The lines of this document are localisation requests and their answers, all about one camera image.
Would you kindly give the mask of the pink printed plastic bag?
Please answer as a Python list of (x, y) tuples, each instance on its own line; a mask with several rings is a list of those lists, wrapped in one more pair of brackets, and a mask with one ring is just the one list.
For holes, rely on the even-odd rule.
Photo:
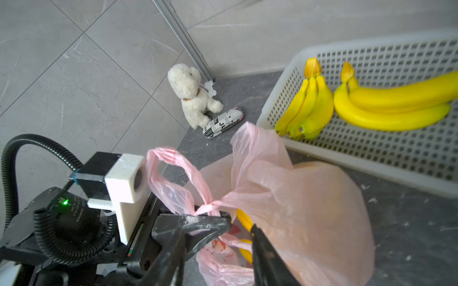
[(361, 189), (339, 167), (293, 164), (272, 130), (245, 123), (230, 155), (198, 170), (176, 149), (147, 153), (149, 187), (173, 213), (241, 210), (304, 286), (363, 286), (375, 243)]

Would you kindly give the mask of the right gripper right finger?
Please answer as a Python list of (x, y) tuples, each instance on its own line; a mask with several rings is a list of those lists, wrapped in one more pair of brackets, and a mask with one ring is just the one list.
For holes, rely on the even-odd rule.
[(300, 286), (261, 228), (254, 225), (252, 254), (256, 286)]

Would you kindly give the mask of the bright yellow banana bunch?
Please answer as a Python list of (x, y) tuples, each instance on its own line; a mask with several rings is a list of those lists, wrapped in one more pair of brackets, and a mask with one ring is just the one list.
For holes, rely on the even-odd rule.
[(334, 94), (338, 116), (359, 128), (401, 132), (431, 126), (444, 119), (458, 98), (458, 73), (402, 87), (376, 89), (359, 85), (353, 66), (345, 62), (342, 84)]

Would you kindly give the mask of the yellow-green banana bunch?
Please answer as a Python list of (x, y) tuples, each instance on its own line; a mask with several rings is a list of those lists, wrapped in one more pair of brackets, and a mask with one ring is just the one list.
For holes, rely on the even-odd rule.
[(304, 76), (298, 93), (274, 127), (279, 136), (295, 141), (316, 139), (334, 112), (333, 94), (318, 59), (307, 60)]

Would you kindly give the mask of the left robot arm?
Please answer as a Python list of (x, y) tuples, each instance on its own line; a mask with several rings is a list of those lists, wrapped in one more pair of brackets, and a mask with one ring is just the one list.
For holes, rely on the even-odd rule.
[(186, 261), (231, 227), (228, 213), (177, 215), (148, 195), (122, 243), (114, 215), (52, 187), (11, 220), (1, 259), (20, 268), (14, 286), (180, 286)]

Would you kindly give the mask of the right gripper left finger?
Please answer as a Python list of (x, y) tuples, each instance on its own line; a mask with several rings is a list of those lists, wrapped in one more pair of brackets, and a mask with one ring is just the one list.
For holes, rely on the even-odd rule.
[(140, 286), (182, 286), (186, 236), (176, 231), (139, 283)]

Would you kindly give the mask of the white plastic basket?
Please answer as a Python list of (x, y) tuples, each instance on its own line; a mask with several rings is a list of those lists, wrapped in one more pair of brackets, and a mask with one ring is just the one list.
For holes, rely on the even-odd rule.
[[(364, 87), (393, 88), (455, 71), (455, 28), (316, 45), (298, 52), (287, 65), (262, 108), (257, 125), (273, 129), (302, 84), (305, 63), (317, 58), (331, 90), (350, 62)], [(299, 153), (352, 168), (443, 197), (458, 196), (458, 104), (439, 123), (415, 131), (362, 129), (333, 115), (312, 141), (285, 138)]]

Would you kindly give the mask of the white teddy bear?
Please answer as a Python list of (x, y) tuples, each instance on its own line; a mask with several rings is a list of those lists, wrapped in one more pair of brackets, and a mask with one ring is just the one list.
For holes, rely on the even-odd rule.
[(171, 67), (168, 82), (181, 100), (182, 110), (192, 129), (205, 128), (211, 119), (206, 112), (219, 113), (224, 105), (201, 87), (201, 75), (193, 66), (180, 63)]

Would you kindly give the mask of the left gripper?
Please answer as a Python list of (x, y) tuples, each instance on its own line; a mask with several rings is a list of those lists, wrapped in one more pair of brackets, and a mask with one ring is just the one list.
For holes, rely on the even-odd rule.
[(118, 254), (116, 269), (104, 279), (105, 286), (145, 286), (162, 249), (172, 235), (184, 231), (188, 261), (204, 246), (232, 229), (231, 216), (172, 214), (150, 194), (127, 245)]

